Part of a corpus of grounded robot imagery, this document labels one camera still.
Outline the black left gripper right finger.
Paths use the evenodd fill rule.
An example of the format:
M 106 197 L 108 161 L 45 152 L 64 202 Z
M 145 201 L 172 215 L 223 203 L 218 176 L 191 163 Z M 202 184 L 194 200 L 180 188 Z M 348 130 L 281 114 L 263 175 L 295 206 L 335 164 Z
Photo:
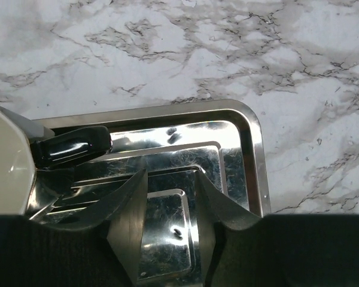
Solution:
M 205 286 L 359 286 L 359 215 L 257 216 L 196 176 Z

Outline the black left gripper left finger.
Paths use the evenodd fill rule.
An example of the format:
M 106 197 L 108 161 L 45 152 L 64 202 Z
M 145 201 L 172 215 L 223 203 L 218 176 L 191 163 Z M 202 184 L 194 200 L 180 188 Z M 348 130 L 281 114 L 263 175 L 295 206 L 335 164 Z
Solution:
M 148 175 L 57 224 L 0 215 L 0 286 L 135 286 Z

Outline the black glossy mug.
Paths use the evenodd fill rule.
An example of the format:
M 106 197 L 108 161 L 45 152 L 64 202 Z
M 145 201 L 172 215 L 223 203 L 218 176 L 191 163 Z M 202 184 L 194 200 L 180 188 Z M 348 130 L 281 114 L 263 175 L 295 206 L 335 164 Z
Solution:
M 75 168 L 112 148 L 109 130 L 54 131 L 0 106 L 0 215 L 35 219 L 70 194 Z

